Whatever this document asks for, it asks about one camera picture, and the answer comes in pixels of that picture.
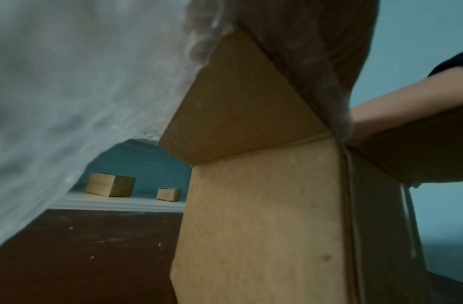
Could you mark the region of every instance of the small wooden block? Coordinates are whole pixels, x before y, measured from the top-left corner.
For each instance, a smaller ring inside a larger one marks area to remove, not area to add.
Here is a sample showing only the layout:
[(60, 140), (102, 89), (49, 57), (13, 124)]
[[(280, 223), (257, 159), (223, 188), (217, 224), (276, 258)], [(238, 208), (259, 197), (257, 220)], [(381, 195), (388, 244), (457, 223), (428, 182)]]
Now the small wooden block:
[(85, 192), (108, 197), (131, 196), (136, 180), (134, 177), (92, 173)]
[(166, 200), (169, 202), (176, 202), (180, 199), (181, 196), (181, 189), (158, 188), (158, 194), (156, 195), (156, 199)]

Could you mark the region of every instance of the cardboard box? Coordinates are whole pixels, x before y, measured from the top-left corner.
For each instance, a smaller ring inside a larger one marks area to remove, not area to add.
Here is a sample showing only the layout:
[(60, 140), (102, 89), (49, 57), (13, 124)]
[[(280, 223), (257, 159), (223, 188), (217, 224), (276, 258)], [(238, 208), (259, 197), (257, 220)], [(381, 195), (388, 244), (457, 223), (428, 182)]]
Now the cardboard box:
[(167, 188), (159, 188), (158, 194), (156, 195), (156, 199), (159, 200), (166, 200), (169, 202), (176, 202), (182, 196), (181, 189), (167, 189)]
[(427, 145), (381, 140), (338, 142), (254, 39), (223, 38), (158, 143), (193, 166), (179, 304), (428, 303), (409, 193)]
[(134, 177), (92, 173), (85, 192), (109, 197), (131, 196), (136, 180)]

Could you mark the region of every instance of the black sleeve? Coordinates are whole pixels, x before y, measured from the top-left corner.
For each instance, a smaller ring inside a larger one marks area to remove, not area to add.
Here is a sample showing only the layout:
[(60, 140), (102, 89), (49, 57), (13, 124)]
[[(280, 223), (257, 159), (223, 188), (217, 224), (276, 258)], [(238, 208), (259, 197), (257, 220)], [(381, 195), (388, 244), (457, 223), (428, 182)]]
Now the black sleeve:
[(463, 52), (451, 57), (447, 61), (440, 63), (436, 68), (432, 70), (432, 72), (428, 76), (430, 77), (431, 75), (435, 75), (444, 70), (448, 70), (454, 67), (463, 67)]

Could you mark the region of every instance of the forearm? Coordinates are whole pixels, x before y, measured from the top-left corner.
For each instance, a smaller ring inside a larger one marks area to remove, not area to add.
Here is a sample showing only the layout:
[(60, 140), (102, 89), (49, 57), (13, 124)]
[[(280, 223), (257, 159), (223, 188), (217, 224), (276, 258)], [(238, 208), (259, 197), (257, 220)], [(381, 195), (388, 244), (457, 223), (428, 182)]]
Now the forearm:
[(455, 67), (353, 108), (353, 136), (370, 136), (461, 105), (463, 68)]

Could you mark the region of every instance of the blue wall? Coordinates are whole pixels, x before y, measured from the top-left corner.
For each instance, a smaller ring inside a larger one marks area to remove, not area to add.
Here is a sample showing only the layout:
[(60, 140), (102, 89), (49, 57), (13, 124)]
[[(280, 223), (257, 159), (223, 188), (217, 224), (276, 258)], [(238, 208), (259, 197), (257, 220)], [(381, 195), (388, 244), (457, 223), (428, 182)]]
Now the blue wall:
[[(351, 105), (419, 81), (463, 51), (463, 0), (381, 0)], [(463, 282), (463, 183), (412, 191), (429, 271)]]
[(92, 161), (72, 191), (83, 190), (92, 172), (135, 177), (133, 196), (153, 196), (161, 187), (182, 189), (186, 197), (192, 168), (157, 146), (128, 140)]

